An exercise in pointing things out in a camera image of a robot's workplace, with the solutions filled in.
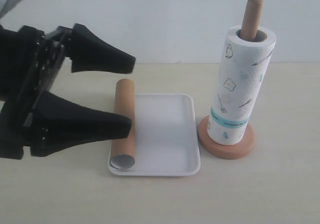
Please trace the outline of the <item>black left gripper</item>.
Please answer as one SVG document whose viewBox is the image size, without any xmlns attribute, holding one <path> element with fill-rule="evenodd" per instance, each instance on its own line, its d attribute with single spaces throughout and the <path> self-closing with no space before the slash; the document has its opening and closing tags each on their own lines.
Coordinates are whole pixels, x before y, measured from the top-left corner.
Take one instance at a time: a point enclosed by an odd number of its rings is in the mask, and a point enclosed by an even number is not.
<svg viewBox="0 0 320 224">
<path fill-rule="evenodd" d="M 58 97 L 50 89 L 67 56 L 75 72 L 133 72 L 136 58 L 98 38 L 86 26 L 59 26 L 51 33 L 30 26 L 17 32 L 0 29 L 0 156 L 45 157 L 73 146 L 129 135 L 132 120 L 90 109 Z"/>
</svg>

